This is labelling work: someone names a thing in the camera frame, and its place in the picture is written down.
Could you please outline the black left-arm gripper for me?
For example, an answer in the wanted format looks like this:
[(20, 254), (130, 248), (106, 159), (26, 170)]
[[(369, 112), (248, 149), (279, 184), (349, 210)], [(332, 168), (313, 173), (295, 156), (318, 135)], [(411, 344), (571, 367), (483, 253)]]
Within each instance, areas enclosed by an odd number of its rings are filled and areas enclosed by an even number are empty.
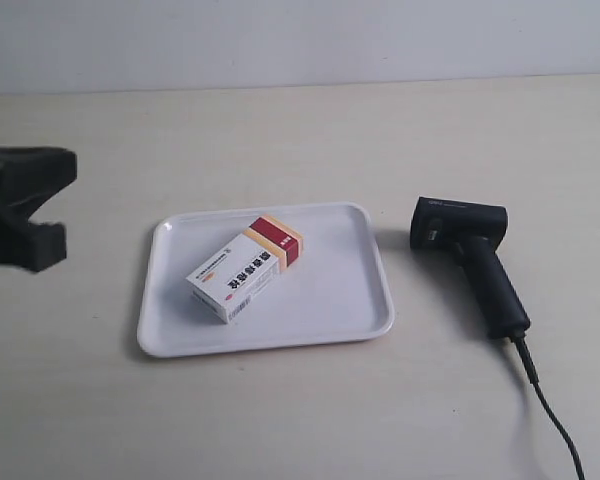
[[(0, 201), (37, 210), (77, 178), (77, 155), (61, 147), (0, 147)], [(35, 224), (0, 204), (0, 265), (42, 272), (67, 258), (66, 229)]]

